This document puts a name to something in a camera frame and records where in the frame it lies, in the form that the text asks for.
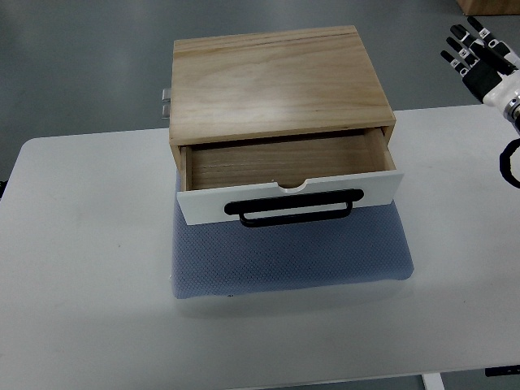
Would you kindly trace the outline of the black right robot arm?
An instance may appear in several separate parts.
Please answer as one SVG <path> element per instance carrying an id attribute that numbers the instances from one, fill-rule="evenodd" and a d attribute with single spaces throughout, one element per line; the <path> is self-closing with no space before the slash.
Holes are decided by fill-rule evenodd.
<path id="1" fill-rule="evenodd" d="M 516 132 L 519 133 L 519 97 L 512 99 L 508 103 L 504 113 L 505 118 L 513 125 Z M 519 179 L 513 174 L 511 159 L 518 149 L 519 138 L 512 140 L 499 157 L 499 170 L 502 178 L 516 189 L 519 188 Z"/>

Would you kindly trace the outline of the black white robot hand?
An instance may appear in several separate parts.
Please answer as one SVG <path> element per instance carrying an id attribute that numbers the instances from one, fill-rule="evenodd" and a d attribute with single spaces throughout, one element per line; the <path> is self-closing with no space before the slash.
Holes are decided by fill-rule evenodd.
<path id="1" fill-rule="evenodd" d="M 472 31 L 461 24 L 450 27 L 446 42 L 452 50 L 440 55 L 479 102 L 513 122 L 519 116 L 519 54 L 475 17 L 467 22 Z"/>

